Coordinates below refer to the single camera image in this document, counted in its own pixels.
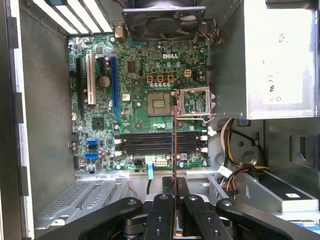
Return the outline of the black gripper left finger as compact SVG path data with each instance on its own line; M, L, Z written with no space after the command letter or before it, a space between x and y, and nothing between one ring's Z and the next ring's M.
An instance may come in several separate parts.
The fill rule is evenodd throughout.
M145 202L125 197L39 237L41 240L171 240L174 181L162 178L162 193Z

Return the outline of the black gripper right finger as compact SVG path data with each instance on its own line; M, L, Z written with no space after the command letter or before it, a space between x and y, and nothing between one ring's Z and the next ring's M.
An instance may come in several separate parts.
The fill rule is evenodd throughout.
M185 178L176 180L176 213L184 235L203 240L236 240L244 228L258 240L302 240L304 228L231 198L210 203L191 194Z

